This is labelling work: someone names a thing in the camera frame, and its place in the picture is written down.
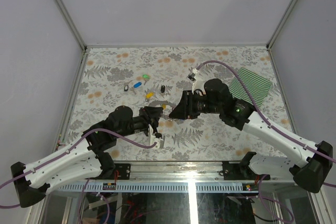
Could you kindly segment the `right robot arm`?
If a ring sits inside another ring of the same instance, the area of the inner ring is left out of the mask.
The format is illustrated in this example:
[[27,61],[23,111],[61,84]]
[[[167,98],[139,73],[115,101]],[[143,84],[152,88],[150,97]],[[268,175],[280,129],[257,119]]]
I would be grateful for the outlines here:
[[318,193],[332,168],[332,146],[306,140],[261,116],[248,102],[234,98],[219,79],[204,83],[202,91],[185,90],[169,117],[193,120],[200,114],[217,114],[227,126],[251,134],[281,151],[284,157],[262,156],[249,152],[240,162],[245,179],[255,175],[292,179],[311,193]]

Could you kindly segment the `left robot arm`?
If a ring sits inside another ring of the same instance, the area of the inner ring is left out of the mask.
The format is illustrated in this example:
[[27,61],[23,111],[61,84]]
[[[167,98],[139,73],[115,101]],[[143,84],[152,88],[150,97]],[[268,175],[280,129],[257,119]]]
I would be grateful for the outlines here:
[[157,128],[163,108],[145,106],[134,116],[128,106],[119,106],[83,132],[82,137],[30,164],[17,162],[10,169],[19,206],[30,207],[52,191],[81,179],[109,179],[116,165],[107,152],[118,139],[143,149],[159,147]]

